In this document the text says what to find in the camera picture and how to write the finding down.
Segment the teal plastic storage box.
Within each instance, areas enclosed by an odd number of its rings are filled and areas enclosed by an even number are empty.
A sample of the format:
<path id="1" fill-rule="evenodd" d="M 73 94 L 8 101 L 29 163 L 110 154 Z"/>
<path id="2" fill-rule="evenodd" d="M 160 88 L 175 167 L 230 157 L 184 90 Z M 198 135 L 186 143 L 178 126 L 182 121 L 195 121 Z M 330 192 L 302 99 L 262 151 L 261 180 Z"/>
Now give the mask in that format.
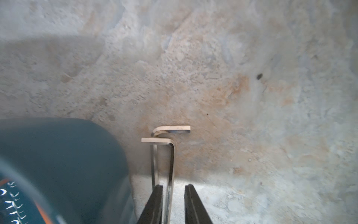
<path id="1" fill-rule="evenodd" d="M 135 224 L 126 155 L 85 119 L 1 120 L 1 175 L 54 224 Z"/>

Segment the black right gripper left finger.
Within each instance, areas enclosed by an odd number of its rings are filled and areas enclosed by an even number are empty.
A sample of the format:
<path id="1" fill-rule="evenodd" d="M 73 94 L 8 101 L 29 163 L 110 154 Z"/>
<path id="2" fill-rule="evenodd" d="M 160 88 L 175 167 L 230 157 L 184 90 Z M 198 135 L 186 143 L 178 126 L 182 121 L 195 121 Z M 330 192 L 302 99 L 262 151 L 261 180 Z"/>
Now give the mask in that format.
<path id="1" fill-rule="evenodd" d="M 161 224 L 163 213 L 163 186 L 156 185 L 137 224 Z"/>

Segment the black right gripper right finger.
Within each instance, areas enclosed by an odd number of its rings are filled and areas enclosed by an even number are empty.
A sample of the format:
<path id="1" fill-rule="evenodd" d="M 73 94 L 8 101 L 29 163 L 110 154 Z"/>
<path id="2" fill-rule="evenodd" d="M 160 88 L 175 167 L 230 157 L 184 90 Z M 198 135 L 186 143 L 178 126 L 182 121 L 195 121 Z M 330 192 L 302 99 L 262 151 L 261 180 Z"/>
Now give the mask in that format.
<path id="1" fill-rule="evenodd" d="M 195 187 L 185 186 L 185 224 L 213 224 Z"/>

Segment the orange-handled hex key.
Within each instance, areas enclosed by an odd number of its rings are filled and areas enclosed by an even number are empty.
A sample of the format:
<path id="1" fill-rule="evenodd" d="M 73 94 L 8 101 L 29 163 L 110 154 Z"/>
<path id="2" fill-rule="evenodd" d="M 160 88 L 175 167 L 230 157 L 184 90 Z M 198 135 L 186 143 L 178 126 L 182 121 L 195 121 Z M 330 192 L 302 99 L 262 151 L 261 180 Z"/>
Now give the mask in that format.
<path id="1" fill-rule="evenodd" d="M 46 212 L 41 208 L 40 205 L 38 205 L 37 203 L 35 203 L 42 219 L 44 220 L 45 224 L 53 224 L 51 218 L 46 214 Z"/>

